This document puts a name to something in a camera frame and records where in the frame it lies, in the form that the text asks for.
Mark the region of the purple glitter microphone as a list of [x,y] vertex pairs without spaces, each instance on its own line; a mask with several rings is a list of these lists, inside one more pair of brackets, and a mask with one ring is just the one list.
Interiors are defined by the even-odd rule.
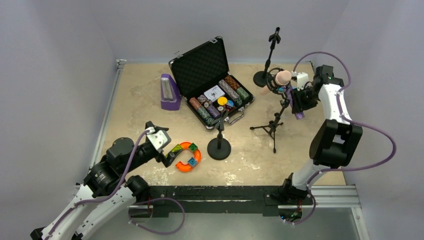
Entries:
[[292,108],[292,114],[297,120],[303,119],[305,115],[301,107],[300,92],[295,87],[290,86],[287,91],[287,97]]

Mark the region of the beige pink microphone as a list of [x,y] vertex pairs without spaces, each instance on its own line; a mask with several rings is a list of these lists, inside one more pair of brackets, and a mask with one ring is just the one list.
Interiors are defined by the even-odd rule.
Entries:
[[268,93],[278,94],[279,89],[290,84],[292,73],[288,70],[282,70],[272,76],[266,81],[265,86],[261,89],[260,94],[266,95]]

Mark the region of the black round-base stand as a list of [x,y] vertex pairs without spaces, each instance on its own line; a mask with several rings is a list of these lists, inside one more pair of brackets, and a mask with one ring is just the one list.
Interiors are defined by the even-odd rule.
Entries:
[[267,60],[265,61],[264,69],[256,72],[253,76],[253,82],[258,87],[262,88],[266,85],[266,80],[267,80],[267,77],[269,75],[268,69],[271,65],[271,58],[272,58],[273,51],[274,51],[276,45],[279,44],[280,41],[281,41],[280,29],[281,28],[278,26],[275,29],[274,33],[269,36],[268,41],[270,42],[270,52],[268,54]]
[[219,118],[212,121],[212,126],[218,130],[216,138],[213,138],[207,145],[207,153],[214,160],[224,160],[231,153],[230,143],[223,137],[222,132],[225,130],[224,120],[228,117],[228,110],[220,115]]

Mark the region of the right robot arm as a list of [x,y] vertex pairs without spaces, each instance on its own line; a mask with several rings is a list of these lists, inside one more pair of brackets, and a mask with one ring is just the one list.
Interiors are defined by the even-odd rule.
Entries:
[[304,200],[308,188],[328,170],[346,167],[363,134],[362,127],[342,118],[346,109],[342,96],[343,80],[334,76],[333,67],[316,68],[311,84],[307,77],[296,75],[297,88],[290,93],[292,113],[298,114],[321,103],[325,120],[309,147],[309,160],[286,178],[278,194],[288,201]]

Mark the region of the blue microphone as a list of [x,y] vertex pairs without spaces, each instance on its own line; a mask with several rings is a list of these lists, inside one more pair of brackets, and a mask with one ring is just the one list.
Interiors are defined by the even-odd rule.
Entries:
[[278,93],[286,93],[286,94],[288,94],[291,90],[293,89],[293,87],[292,86],[282,86],[282,87],[280,87],[278,90],[277,90],[277,92]]

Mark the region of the lime green long brick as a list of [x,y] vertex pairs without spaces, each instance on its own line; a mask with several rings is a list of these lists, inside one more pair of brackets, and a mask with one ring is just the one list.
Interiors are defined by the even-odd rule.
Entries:
[[175,159],[183,150],[184,148],[180,144],[177,144],[165,157],[167,159]]

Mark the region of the orange curved toy track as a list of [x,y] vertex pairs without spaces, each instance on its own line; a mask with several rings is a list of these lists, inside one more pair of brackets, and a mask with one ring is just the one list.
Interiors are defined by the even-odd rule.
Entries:
[[177,150],[177,152],[181,152],[184,150],[190,151],[193,156],[187,161],[187,163],[183,163],[181,161],[177,162],[175,164],[175,167],[183,173],[187,173],[192,171],[201,161],[202,161],[202,154],[198,148],[198,146],[195,143],[192,142],[181,142],[177,144],[173,150]]

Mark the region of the blue square brick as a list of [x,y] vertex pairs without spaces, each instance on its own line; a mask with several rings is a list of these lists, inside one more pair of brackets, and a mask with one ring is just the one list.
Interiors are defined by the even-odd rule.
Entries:
[[197,160],[195,159],[195,158],[191,158],[191,159],[189,159],[188,160],[188,164],[191,166],[191,167],[194,167],[194,166],[196,166],[197,165]]

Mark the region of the green square brick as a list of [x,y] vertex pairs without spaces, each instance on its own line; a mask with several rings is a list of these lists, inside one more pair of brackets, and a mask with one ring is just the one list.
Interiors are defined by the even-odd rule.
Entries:
[[191,143],[191,144],[188,146],[188,149],[189,149],[192,153],[194,153],[195,151],[197,151],[197,150],[198,150],[198,146],[197,146],[195,143]]

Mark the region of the purple metronome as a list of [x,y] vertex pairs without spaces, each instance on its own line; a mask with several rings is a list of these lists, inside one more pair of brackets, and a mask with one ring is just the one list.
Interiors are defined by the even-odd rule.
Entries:
[[160,76],[161,99],[160,104],[163,110],[178,111],[181,105],[181,95],[176,82],[168,73]]

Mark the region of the black poker chip case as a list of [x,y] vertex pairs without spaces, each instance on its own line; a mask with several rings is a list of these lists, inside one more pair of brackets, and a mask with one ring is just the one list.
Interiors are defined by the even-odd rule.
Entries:
[[205,91],[218,85],[220,80],[225,79],[227,76],[232,77],[232,79],[245,90],[248,97],[244,99],[240,105],[236,106],[234,110],[229,112],[229,118],[237,113],[241,113],[240,116],[229,121],[229,125],[243,118],[244,110],[255,101],[255,96],[230,73],[229,62],[222,36],[216,36],[178,55],[171,59],[168,65],[183,101],[208,131],[213,130],[214,127],[208,124],[190,104],[190,99],[192,97],[197,98]]

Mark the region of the white playing card box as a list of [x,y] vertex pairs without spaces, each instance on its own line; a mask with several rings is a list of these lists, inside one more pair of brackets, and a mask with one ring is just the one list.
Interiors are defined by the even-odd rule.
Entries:
[[218,85],[211,87],[203,93],[203,95],[212,102],[216,102],[220,97],[224,97],[225,94],[226,93]]

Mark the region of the yellow dealer button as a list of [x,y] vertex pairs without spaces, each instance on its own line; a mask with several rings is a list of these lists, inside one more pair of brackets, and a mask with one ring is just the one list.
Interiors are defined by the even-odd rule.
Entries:
[[221,96],[221,97],[219,97],[219,98],[217,99],[217,103],[218,103],[220,106],[225,106],[225,105],[228,103],[228,99],[227,99],[226,97],[224,97],[224,96]]

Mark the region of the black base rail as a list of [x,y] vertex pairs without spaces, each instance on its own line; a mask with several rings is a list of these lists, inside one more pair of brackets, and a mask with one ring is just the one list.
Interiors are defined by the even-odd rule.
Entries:
[[264,217],[291,215],[297,207],[311,207],[313,201],[288,199],[279,186],[151,186],[148,196],[137,198],[134,209],[150,210],[155,218],[170,213],[261,214]]

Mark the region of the black tripod shock-mount stand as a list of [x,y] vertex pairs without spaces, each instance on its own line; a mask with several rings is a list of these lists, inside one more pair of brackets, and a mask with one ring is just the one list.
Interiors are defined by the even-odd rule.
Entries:
[[[273,77],[279,71],[284,71],[284,69],[280,68],[280,67],[274,67],[270,71],[268,71],[268,76],[266,78],[266,82],[267,82],[267,80],[269,80],[271,77]],[[267,135],[272,139],[272,151],[273,151],[274,154],[277,152],[277,149],[276,149],[276,131],[277,131],[277,128],[279,126],[282,126],[284,124],[283,122],[281,122],[282,114],[288,108],[288,106],[290,104],[287,93],[278,93],[278,94],[275,94],[275,95],[281,96],[281,100],[279,101],[280,110],[273,114],[274,119],[270,120],[267,125],[251,126],[249,128],[252,131],[257,130],[257,129],[262,129],[267,133]]]

